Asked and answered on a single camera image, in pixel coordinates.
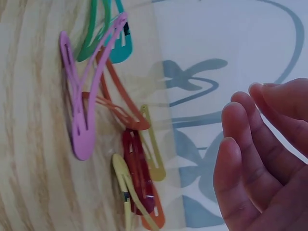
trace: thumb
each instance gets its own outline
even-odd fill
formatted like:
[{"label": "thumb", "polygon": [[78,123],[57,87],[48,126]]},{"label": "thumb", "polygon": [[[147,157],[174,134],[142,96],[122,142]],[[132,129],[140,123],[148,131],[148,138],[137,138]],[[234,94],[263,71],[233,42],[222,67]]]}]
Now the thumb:
[{"label": "thumb", "polygon": [[264,84],[265,102],[276,112],[308,122],[308,79],[298,78],[275,85]]}]

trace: finger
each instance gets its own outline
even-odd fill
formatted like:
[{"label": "finger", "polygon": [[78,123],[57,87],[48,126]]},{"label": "finger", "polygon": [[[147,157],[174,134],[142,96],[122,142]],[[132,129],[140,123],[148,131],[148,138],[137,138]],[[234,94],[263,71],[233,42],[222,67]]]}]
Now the finger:
[{"label": "finger", "polygon": [[231,137],[219,147],[214,170],[214,190],[228,228],[244,231],[260,215],[241,181],[241,150]]},{"label": "finger", "polygon": [[308,79],[298,78],[277,86],[264,85],[265,102],[280,114],[308,121]]},{"label": "finger", "polygon": [[233,137],[241,149],[244,186],[255,206],[263,211],[282,185],[264,167],[252,140],[247,113],[241,104],[231,102],[224,108],[222,126],[224,135]]},{"label": "finger", "polygon": [[[260,100],[262,100],[260,96],[262,97],[262,95],[260,89],[257,87],[254,84],[250,88],[250,92],[259,106]],[[244,92],[237,92],[231,97],[231,101],[238,102],[244,107],[248,116],[254,145],[264,166],[270,174],[285,185],[299,169],[305,166],[304,162],[288,151],[275,137],[263,122],[260,112],[257,110],[253,99],[249,95]]]},{"label": "finger", "polygon": [[254,98],[258,108],[269,122],[292,144],[298,151],[308,156],[308,123],[297,120],[274,111],[263,98],[263,85],[254,84],[250,88],[251,96]]},{"label": "finger", "polygon": [[307,230],[308,168],[302,168],[273,198],[268,209],[255,220],[249,230]]}]

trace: wooden surface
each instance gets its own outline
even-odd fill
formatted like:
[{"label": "wooden surface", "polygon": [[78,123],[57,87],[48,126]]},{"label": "wooden surface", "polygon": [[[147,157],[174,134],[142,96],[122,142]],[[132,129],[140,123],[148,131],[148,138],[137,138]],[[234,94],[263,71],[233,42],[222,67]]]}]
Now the wooden surface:
[{"label": "wooden surface", "polygon": [[[116,64],[138,106],[167,103],[153,7],[144,0],[123,1],[133,38],[132,56]],[[89,0],[0,0],[0,230],[123,230],[123,202],[111,167],[122,153],[123,128],[103,107],[97,108],[97,145],[92,158],[78,161],[65,124],[63,74],[58,48],[61,30],[74,47],[85,35]],[[81,73],[86,62],[77,64]],[[125,107],[112,90],[114,101]],[[168,108],[150,107],[154,121],[170,118]],[[164,161],[175,156],[170,128],[158,131]],[[166,214],[165,230],[182,227],[177,174],[157,184]]]}]

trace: metal hair clip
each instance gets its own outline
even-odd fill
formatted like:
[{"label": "metal hair clip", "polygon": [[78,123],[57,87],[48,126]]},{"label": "metal hair clip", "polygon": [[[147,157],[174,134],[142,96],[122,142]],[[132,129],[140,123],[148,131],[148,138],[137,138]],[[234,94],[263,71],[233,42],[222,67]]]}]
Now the metal hair clip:
[{"label": "metal hair clip", "polygon": [[143,215],[143,218],[148,223],[150,229],[152,231],[158,231],[159,227],[153,221],[152,217],[150,216],[146,208],[139,200],[139,197],[134,189],[131,176],[129,174],[128,166],[126,165],[123,157],[121,157],[119,154],[113,154],[112,164],[115,169],[116,172],[115,174],[124,198],[125,227],[126,227],[125,230],[131,231],[132,229],[132,212],[130,205],[132,199],[133,203],[135,204],[135,206]]},{"label": "metal hair clip", "polygon": [[[66,70],[67,78],[72,86],[72,103],[73,103],[72,143],[75,155],[79,160],[88,159],[94,151],[95,140],[96,140],[95,101],[99,88],[100,76],[103,73],[105,62],[110,54],[111,48],[126,22],[127,22],[127,13],[122,13],[114,21],[112,26],[107,30],[106,34],[103,36],[94,54],[90,58],[81,79],[79,79],[76,70],[75,60],[72,52],[73,49],[71,47],[70,39],[65,31],[61,31],[60,33],[60,51],[62,55],[62,60]],[[108,43],[108,46],[104,49],[104,53],[100,55],[100,59],[97,60],[98,65],[91,84],[89,105],[87,113],[85,114],[81,96],[82,87],[86,80],[87,74],[90,70],[90,67],[94,61],[95,56],[101,49],[107,36],[112,32],[113,35]]]},{"label": "metal hair clip", "polygon": [[[97,56],[96,56],[96,60],[99,61],[101,58],[101,55],[104,53],[104,48],[102,49],[102,51],[98,52]],[[141,114],[141,112],[139,111],[139,109],[137,108],[137,106],[135,105],[135,103],[131,100],[131,98],[129,97],[128,93],[126,92],[125,88],[123,87],[117,73],[115,72],[115,69],[112,65],[112,63],[110,62],[110,60],[106,61],[106,66],[107,69],[111,75],[111,78],[113,80],[113,82],[115,83],[115,86],[117,88],[117,90],[119,91],[122,99],[126,102],[128,108],[130,109],[130,111],[133,113],[134,117],[130,116],[123,108],[118,107],[118,109],[120,109],[120,111],[118,111],[118,109],[114,109],[112,110],[114,112],[114,114],[118,117],[118,119],[123,123],[123,125],[127,128],[133,129],[133,130],[147,130],[150,128],[150,123],[146,120],[146,118],[143,117],[143,115]],[[104,77],[104,73],[102,73],[102,77],[101,77],[101,85],[102,85],[102,91],[103,91],[103,96],[102,97],[97,97],[96,98],[96,102],[102,105],[105,105],[106,102],[111,102],[111,97],[107,88],[107,84],[105,81],[105,77]],[[88,94],[84,94],[84,98],[87,99],[88,98]]]},{"label": "metal hair clip", "polygon": [[[148,105],[146,105],[146,104],[142,105],[140,111],[143,115],[145,115],[145,118],[150,123],[150,128],[149,128],[148,131],[149,131],[150,141],[151,141],[152,148],[153,148],[153,153],[151,153],[149,145],[147,144],[144,137],[142,136],[143,132],[140,131],[139,134],[140,134],[141,141],[142,141],[144,148],[145,148],[144,150],[147,154],[146,157],[147,157],[147,163],[150,167],[151,179],[153,181],[162,181],[166,177],[166,170],[165,170],[165,167],[164,167],[164,164],[163,164],[162,157],[161,157],[160,152],[159,152],[155,133],[154,133],[154,130],[153,130],[153,127],[152,127]],[[153,156],[155,156],[155,159],[157,161],[157,167],[155,165]]]},{"label": "metal hair clip", "polygon": [[110,12],[110,3],[108,0],[102,0],[103,6],[104,6],[104,11],[105,11],[105,17],[104,17],[104,25],[101,27],[99,30],[98,34],[94,38],[93,42],[92,37],[94,34],[95,30],[95,21],[96,21],[96,14],[97,14],[97,0],[92,0],[91,1],[91,7],[90,7],[90,21],[88,25],[88,32],[86,35],[85,40],[82,43],[81,50],[78,54],[77,61],[82,62],[89,58],[93,52],[95,51],[95,48],[99,44],[100,40],[102,39],[103,35],[106,33],[110,22],[115,20],[111,20],[111,12]]},{"label": "metal hair clip", "polygon": [[[136,193],[148,213],[151,213],[155,206],[153,183],[138,131],[126,129],[123,132],[122,142],[124,159],[128,165]],[[137,215],[142,215],[139,210],[136,210],[133,203],[131,209],[136,211]]]},{"label": "metal hair clip", "polygon": [[[160,203],[160,199],[154,184],[153,184],[153,192],[154,192],[155,207],[152,213],[150,213],[150,216],[156,223],[156,225],[161,229],[165,225],[165,214],[163,212],[163,207]],[[153,229],[151,228],[151,226],[144,217],[141,217],[141,220],[144,228],[153,231]]]},{"label": "metal hair clip", "polygon": [[[121,0],[115,0],[115,1],[116,1],[115,2],[116,7],[119,13],[124,12],[124,7],[123,7]],[[131,40],[131,34],[130,34],[128,22],[125,24],[122,33],[124,34],[124,37],[125,37],[125,45],[122,46],[122,35],[120,35],[119,39],[115,41],[115,48],[112,49],[110,53],[109,58],[114,64],[121,63],[125,61],[126,59],[128,59],[128,57],[131,55],[133,51],[133,44]]]}]

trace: orange hair clip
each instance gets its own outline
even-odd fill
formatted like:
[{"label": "orange hair clip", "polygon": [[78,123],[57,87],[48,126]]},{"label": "orange hair clip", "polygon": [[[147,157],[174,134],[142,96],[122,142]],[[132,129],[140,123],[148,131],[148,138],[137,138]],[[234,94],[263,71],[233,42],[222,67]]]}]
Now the orange hair clip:
[{"label": "orange hair clip", "polygon": [[[152,184],[152,187],[153,187],[155,207],[154,210],[150,213],[150,217],[154,220],[156,225],[161,229],[165,224],[165,214],[163,212],[163,207],[160,203],[160,199],[154,184]],[[141,217],[141,220],[144,228],[146,228],[147,230],[152,230],[151,226],[148,224],[148,222],[143,216]]]},{"label": "orange hair clip", "polygon": [[[103,54],[103,49],[100,52],[98,52],[98,54],[96,55],[97,61],[100,60],[102,54]],[[112,81],[114,82],[114,84],[115,84],[117,90],[119,91],[122,99],[126,102],[127,106],[129,107],[129,109],[131,110],[133,115],[137,118],[137,120],[135,120],[133,117],[130,117],[134,122],[133,123],[124,123],[124,125],[127,128],[130,128],[130,129],[133,129],[133,130],[147,130],[147,129],[149,129],[150,123],[146,120],[146,118],[143,117],[142,113],[139,111],[137,106],[134,104],[134,102],[129,97],[129,95],[126,92],[125,88],[123,87],[117,73],[115,72],[116,71],[115,68],[113,67],[113,65],[112,65],[112,63],[110,62],[109,59],[106,62],[106,66],[107,66],[107,69],[108,69],[108,71],[111,75]],[[102,73],[101,84],[102,84],[104,98],[112,102],[108,88],[107,88],[107,84],[106,84],[106,81],[105,81],[104,73]]]}]

